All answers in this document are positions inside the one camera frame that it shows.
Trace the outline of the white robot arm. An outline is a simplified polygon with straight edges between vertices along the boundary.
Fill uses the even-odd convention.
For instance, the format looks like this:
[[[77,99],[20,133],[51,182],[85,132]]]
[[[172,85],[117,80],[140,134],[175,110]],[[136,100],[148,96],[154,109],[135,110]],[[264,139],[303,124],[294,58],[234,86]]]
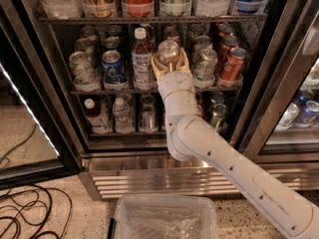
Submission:
[[[239,153],[199,116],[185,52],[164,62],[153,55],[152,65],[170,155],[212,165],[287,239],[319,239],[319,207]]]

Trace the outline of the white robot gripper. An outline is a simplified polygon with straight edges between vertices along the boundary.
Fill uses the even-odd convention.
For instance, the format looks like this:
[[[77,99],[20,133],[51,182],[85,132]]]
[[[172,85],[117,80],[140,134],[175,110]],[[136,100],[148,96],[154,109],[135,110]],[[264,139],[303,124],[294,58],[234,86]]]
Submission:
[[[152,55],[151,62],[157,82],[159,82],[159,93],[166,116],[168,118],[197,116],[194,82],[184,48],[180,49],[174,72],[167,73],[168,67],[160,61],[157,54]]]

